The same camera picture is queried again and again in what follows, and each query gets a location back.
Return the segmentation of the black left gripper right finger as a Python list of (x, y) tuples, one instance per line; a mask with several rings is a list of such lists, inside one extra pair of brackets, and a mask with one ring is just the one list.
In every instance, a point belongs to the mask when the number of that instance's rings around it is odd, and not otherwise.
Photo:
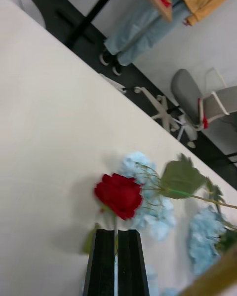
[(138, 231), (118, 232), (118, 295), (148, 296), (149, 287)]

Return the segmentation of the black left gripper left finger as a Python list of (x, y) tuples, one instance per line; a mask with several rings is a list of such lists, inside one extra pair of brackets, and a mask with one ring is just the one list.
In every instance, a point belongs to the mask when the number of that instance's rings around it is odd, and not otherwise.
[(98, 229), (92, 237), (83, 295), (113, 296), (115, 280), (115, 232)]

